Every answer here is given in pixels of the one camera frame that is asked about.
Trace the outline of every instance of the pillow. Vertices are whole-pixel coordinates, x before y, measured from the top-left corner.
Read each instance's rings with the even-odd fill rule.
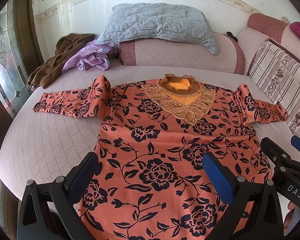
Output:
[[[203,47],[162,39],[138,39],[119,43],[124,65],[170,66],[215,70],[242,74],[244,56],[240,46],[229,36],[214,33],[220,52],[212,55]]]
[[[270,41],[262,43],[250,69],[251,80],[289,114],[286,121],[300,138],[300,63]]]
[[[287,23],[270,16],[260,13],[252,14],[248,19],[247,28],[243,29],[237,38],[245,57],[244,74],[247,73],[259,46],[267,38],[276,41],[288,53],[300,60],[300,38]]]
[[[199,44],[211,54],[219,46],[204,14],[193,7],[166,3],[118,4],[112,8],[98,44],[160,38]]]

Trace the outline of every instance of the gray quilted pillow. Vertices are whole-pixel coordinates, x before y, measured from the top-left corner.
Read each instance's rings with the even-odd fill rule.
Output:
[[[211,27],[204,14],[193,7],[166,3],[122,3],[112,8],[99,44],[160,38],[199,44],[211,54],[219,53]]]

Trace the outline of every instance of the purple floral cloth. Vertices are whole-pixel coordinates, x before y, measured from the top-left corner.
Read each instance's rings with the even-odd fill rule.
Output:
[[[108,55],[111,56],[113,54],[113,47],[114,43],[99,45],[97,40],[88,42],[87,46],[79,50],[77,54],[65,63],[62,73],[73,67],[77,67],[79,70],[88,70],[93,66],[97,66],[102,70],[106,70],[110,67]]]

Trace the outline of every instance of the stained glass window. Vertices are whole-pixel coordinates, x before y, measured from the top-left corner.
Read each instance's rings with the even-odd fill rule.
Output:
[[[27,80],[14,32],[13,0],[9,0],[0,12],[0,101],[12,118],[31,94]]]

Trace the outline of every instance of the quilted mattress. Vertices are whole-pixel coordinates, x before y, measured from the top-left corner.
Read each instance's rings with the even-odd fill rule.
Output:
[[[52,85],[39,87],[27,100],[10,126],[0,150],[0,178],[8,189],[22,199],[28,179],[38,184],[66,175],[95,147],[100,121],[97,117],[76,119],[58,114],[33,112],[34,104],[44,92],[83,89],[99,75],[105,75],[112,86],[140,80],[162,78],[166,73],[192,75],[197,81],[236,90],[248,85],[252,96],[269,99],[248,76],[211,70],[162,66],[114,66],[102,71],[73,68],[62,74]],[[300,153],[290,145],[292,136],[285,122],[254,123],[259,139],[268,136],[300,161]]]

